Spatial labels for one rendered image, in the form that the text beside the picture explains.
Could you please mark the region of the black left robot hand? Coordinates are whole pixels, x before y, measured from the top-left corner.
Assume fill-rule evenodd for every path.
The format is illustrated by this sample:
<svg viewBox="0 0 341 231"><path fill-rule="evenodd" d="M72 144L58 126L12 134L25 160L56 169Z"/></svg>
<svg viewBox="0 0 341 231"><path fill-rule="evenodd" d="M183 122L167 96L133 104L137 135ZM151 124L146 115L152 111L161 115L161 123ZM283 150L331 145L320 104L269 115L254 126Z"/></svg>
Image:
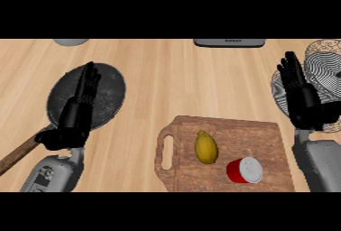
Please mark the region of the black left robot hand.
<svg viewBox="0 0 341 231"><path fill-rule="evenodd" d="M77 82L75 94L68 99L56 129L40 132L34 141L50 151L80 148L89 139L93 103L102 74L89 62Z"/></svg>

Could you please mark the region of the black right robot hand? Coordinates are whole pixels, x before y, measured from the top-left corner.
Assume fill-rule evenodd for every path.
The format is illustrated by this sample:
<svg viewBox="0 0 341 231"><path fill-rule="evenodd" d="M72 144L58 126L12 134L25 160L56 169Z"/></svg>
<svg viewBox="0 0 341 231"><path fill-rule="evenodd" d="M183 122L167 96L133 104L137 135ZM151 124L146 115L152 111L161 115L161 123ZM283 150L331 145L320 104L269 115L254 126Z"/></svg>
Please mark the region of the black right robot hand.
<svg viewBox="0 0 341 231"><path fill-rule="evenodd" d="M300 130L322 131L323 125L335 123L341 116L341 101L325 104L320 102L317 89L307 82L301 64L292 51L285 52L277 71L294 127Z"/></svg>

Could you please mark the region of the brown wooden cutting board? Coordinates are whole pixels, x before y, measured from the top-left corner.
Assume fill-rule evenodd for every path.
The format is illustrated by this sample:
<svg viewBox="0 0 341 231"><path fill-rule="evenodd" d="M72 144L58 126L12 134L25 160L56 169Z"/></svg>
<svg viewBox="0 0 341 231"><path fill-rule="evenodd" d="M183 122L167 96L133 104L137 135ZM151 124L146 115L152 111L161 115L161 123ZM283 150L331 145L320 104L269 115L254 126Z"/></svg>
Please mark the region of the brown wooden cutting board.
<svg viewBox="0 0 341 231"><path fill-rule="evenodd" d="M214 164L195 154L198 132L207 132L218 147ZM263 167L258 183L227 178L227 164L252 157ZM155 172L170 192L292 191L294 181L280 139L279 125L270 122L179 115L156 138Z"/></svg>

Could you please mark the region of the yellow lemon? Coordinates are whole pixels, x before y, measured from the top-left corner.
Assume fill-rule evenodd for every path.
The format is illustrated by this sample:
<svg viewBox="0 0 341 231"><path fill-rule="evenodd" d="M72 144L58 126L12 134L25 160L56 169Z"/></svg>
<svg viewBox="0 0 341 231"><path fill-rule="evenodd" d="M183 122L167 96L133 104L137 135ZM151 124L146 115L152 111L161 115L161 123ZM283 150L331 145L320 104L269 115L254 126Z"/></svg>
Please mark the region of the yellow lemon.
<svg viewBox="0 0 341 231"><path fill-rule="evenodd" d="M195 153L198 160L205 164L215 163L218 157L218 148L213 137L202 131L198 131L195 141Z"/></svg>

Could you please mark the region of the pale grey round object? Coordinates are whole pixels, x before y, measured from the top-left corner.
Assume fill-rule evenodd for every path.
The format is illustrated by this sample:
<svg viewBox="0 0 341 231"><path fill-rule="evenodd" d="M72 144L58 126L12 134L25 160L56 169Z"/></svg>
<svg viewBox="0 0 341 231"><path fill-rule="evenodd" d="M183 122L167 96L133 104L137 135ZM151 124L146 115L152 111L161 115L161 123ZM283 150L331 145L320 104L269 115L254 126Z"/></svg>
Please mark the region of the pale grey round object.
<svg viewBox="0 0 341 231"><path fill-rule="evenodd" d="M55 39L53 40L60 46L71 47L83 44L87 39Z"/></svg>

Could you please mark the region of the red can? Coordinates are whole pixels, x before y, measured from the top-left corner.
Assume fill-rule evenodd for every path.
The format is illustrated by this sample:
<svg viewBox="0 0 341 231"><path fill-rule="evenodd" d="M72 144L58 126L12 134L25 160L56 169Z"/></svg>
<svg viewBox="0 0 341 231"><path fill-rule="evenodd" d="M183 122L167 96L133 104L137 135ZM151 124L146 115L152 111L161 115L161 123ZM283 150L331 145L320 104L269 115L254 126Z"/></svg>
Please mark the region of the red can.
<svg viewBox="0 0 341 231"><path fill-rule="evenodd" d="M255 184L263 179L263 167L252 157L244 157L226 165L227 178L235 183Z"/></svg>

